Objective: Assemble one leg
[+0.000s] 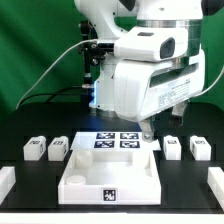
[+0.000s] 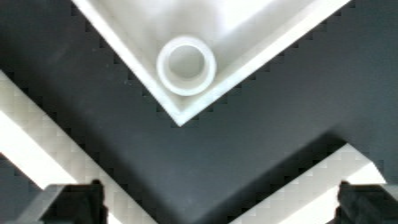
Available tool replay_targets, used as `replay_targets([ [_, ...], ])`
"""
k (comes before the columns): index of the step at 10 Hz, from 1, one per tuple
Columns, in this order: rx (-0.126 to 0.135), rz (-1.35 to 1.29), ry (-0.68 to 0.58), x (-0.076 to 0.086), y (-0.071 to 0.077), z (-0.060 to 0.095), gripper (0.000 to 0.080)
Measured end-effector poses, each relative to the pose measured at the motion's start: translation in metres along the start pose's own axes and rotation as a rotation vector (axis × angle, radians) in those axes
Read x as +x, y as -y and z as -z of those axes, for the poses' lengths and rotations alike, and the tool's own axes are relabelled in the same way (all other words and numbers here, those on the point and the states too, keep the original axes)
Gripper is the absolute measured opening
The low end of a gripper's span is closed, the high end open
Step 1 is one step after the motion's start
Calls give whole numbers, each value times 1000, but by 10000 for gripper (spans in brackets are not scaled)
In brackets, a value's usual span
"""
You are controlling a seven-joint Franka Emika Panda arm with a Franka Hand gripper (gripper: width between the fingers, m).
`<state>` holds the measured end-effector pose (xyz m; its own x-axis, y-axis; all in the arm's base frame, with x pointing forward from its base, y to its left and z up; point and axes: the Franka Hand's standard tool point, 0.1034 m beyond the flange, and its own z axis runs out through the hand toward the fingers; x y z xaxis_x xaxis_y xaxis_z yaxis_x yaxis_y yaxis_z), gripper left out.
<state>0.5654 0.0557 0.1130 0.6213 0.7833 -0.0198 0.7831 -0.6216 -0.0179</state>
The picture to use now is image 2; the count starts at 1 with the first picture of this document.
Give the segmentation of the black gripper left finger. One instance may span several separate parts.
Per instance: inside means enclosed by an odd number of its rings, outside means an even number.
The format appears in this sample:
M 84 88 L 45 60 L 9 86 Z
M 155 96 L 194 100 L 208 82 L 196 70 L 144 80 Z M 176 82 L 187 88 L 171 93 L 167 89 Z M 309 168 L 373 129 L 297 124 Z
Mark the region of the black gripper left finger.
M 16 224 L 109 224 L 105 187 L 98 179 L 89 184 L 53 184 L 32 200 Z

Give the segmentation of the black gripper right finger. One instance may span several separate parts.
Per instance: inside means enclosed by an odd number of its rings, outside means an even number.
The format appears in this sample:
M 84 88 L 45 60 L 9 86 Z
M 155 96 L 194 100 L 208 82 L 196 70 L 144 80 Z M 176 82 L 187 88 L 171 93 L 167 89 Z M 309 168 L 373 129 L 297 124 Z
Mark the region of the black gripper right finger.
M 334 224 L 398 224 L 398 185 L 340 184 Z

